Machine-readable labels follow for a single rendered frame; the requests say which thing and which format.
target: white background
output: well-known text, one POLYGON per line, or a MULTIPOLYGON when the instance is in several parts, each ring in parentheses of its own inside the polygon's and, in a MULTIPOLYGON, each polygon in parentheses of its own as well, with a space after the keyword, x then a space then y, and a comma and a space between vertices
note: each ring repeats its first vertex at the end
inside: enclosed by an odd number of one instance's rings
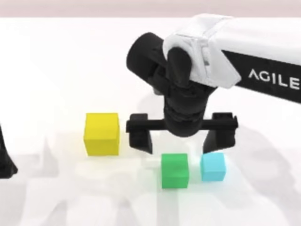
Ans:
POLYGON ((0 122, 19 167, 0 181, 1 226, 299 226, 301 106, 240 88, 217 90, 206 117, 238 116, 223 182, 202 183, 206 132, 153 133, 150 156, 131 149, 131 113, 162 117, 163 100, 126 69, 144 32, 166 37, 184 19, 1 19, 0 122), (87 112, 118 112, 119 157, 88 158, 87 112), (162 191, 161 153, 189 153, 190 185, 162 191))

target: green cube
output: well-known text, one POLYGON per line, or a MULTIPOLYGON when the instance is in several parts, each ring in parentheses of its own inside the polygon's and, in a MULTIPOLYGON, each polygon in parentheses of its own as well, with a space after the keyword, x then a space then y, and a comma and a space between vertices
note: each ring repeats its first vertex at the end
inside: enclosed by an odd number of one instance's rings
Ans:
POLYGON ((162 154, 162 188, 187 188, 189 167, 187 154, 162 154))

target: cube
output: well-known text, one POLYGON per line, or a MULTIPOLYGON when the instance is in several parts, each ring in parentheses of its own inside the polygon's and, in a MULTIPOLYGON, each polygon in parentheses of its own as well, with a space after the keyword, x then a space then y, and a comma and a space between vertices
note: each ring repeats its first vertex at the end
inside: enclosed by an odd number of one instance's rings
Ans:
POLYGON ((201 175, 203 181, 223 181, 226 175, 226 165, 223 153, 206 153, 202 155, 201 175))
POLYGON ((88 156, 119 154, 117 113, 87 113, 84 144, 88 156))
POLYGON ((161 179, 163 189, 187 188, 189 182, 187 154, 162 154, 161 179))

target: white table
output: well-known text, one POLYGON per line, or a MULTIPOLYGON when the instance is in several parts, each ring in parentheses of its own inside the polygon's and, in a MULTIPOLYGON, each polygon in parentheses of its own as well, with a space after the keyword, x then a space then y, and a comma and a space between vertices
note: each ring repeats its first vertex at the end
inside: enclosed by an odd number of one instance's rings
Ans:
POLYGON ((1 19, 0 121, 19 167, 0 181, 2 226, 299 226, 301 106, 240 88, 217 90, 206 116, 238 116, 223 182, 202 183, 206 133, 153 133, 154 155, 129 148, 131 113, 162 117, 163 100, 126 69, 144 32, 184 19, 1 19), (120 156, 88 158, 87 112, 118 112, 120 156), (189 153, 190 185, 162 191, 161 153, 189 153))

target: light blue cube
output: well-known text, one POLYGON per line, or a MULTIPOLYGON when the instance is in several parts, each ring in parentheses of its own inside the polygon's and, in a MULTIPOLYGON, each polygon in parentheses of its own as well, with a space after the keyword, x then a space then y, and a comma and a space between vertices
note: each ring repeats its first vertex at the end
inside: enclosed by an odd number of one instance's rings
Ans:
POLYGON ((226 175, 224 154, 217 152, 203 154, 200 168, 202 181, 223 181, 226 175))

